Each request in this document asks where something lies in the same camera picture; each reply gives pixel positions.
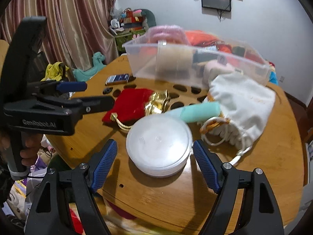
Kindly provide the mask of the person's left hand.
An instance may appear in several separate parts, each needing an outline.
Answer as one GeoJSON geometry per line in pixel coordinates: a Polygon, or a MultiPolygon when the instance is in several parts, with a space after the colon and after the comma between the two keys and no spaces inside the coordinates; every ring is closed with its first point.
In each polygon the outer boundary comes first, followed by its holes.
{"type": "MultiPolygon", "coordinates": [[[[38,158],[38,151],[41,148],[43,134],[28,134],[25,139],[25,149],[20,152],[21,163],[25,166],[32,166],[38,158]]],[[[1,157],[7,163],[7,150],[10,147],[10,139],[6,134],[1,133],[1,157]]]]}

